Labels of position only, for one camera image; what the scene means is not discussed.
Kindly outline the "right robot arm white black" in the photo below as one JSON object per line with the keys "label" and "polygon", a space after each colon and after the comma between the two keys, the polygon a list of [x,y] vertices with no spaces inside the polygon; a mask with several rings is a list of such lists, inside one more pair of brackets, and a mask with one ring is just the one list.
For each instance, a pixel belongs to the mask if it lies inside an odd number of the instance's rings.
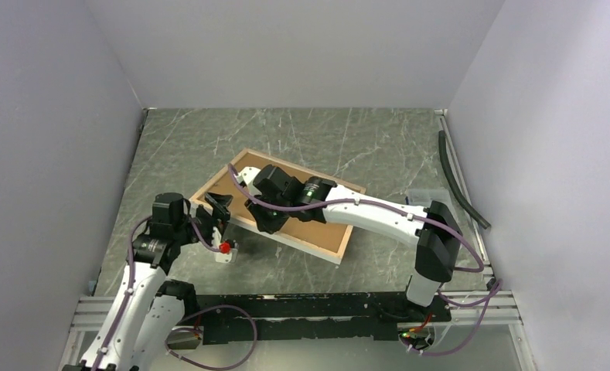
{"label": "right robot arm white black", "polygon": [[331,179],[313,176],[301,182],[276,165],[231,170],[230,175],[247,197],[245,206],[261,232],[275,233],[290,219],[338,223],[415,247],[414,273],[401,302],[410,320],[429,314],[437,290],[452,279],[465,238],[443,203],[434,201],[428,207],[392,203]]}

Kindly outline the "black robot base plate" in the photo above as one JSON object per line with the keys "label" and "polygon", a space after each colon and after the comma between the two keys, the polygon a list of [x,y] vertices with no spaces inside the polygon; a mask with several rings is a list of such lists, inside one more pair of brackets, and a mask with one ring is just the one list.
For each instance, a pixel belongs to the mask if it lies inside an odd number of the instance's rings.
{"label": "black robot base plate", "polygon": [[203,330],[206,345],[257,339],[350,339],[395,341],[423,323],[450,322],[446,303],[427,307],[401,291],[327,294],[202,294],[180,326]]}

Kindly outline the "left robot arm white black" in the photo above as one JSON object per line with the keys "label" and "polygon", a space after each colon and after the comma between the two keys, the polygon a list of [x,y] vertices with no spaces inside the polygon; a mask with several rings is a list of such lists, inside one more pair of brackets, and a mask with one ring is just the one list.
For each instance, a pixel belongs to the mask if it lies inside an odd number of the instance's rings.
{"label": "left robot arm white black", "polygon": [[224,240],[231,195],[208,192],[207,207],[196,208],[182,194],[158,194],[152,213],[131,232],[127,265],[103,324],[80,360],[65,370],[146,370],[172,329],[192,322],[199,310],[193,284],[171,280],[169,271],[185,245],[200,244],[220,253],[235,243]]}

